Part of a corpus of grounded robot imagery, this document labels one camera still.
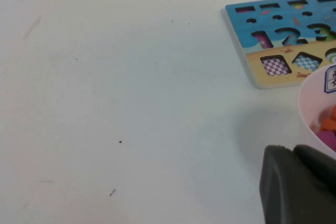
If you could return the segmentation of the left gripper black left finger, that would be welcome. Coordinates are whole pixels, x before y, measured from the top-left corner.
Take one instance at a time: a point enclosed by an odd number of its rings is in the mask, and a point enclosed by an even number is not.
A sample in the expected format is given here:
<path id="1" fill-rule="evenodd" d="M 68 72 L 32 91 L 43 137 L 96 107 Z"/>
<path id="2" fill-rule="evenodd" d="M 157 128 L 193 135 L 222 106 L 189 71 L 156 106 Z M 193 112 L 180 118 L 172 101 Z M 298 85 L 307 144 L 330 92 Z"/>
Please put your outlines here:
<path id="1" fill-rule="evenodd" d="M 291 150 L 265 148 L 259 183 L 265 223 L 310 223 L 306 179 L 306 168 Z"/>

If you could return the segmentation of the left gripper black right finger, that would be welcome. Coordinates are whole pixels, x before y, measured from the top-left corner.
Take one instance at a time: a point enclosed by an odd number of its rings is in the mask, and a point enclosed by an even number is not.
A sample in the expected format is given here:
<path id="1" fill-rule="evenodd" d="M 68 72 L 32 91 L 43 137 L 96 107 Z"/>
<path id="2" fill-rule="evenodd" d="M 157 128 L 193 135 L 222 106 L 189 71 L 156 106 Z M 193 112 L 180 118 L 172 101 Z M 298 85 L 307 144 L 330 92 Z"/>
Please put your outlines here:
<path id="1" fill-rule="evenodd" d="M 311 222 L 335 223 L 335 159 L 308 145 L 297 145 L 293 152 L 310 175 Z"/>

